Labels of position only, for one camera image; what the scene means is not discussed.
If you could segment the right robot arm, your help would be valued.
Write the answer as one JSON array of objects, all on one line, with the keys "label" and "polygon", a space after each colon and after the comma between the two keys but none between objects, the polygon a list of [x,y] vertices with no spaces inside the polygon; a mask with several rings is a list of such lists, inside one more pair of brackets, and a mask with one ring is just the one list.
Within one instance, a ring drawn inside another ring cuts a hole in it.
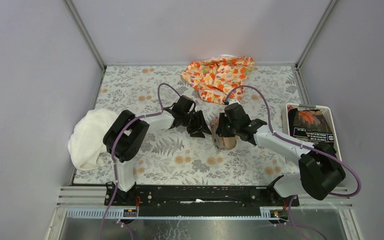
[{"label": "right robot arm", "polygon": [[218,116],[215,134],[221,138],[239,137],[254,146],[269,149],[298,166],[299,172],[284,175],[271,183],[267,201],[281,205],[287,197],[308,194],[324,200],[345,178],[342,165],[335,160],[336,150],[326,142],[299,141],[277,132],[261,119],[251,119],[239,103],[229,104]]}]

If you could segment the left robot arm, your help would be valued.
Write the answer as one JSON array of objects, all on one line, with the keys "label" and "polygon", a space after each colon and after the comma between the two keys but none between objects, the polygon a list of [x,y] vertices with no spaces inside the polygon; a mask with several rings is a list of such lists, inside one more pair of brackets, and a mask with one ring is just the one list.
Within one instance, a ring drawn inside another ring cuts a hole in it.
[{"label": "left robot arm", "polygon": [[114,184],[118,188],[116,199],[124,206],[132,204],[135,192],[131,188],[136,184],[133,174],[133,158],[149,131],[170,130],[185,127],[193,138],[204,138],[211,131],[201,110],[195,110],[196,103],[182,95],[162,112],[136,116],[130,110],[124,110],[114,121],[103,137],[103,144],[111,155],[114,169]]}]

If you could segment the plaid glasses case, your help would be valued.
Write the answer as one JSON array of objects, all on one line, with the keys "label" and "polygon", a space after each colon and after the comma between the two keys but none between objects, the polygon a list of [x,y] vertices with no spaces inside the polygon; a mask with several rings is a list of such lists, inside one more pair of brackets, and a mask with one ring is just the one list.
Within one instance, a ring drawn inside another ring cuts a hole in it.
[{"label": "plaid glasses case", "polygon": [[210,121],[209,128],[213,143],[218,150],[231,150],[236,147],[236,137],[228,134],[227,130],[225,130],[224,126],[220,123],[219,117]]}]

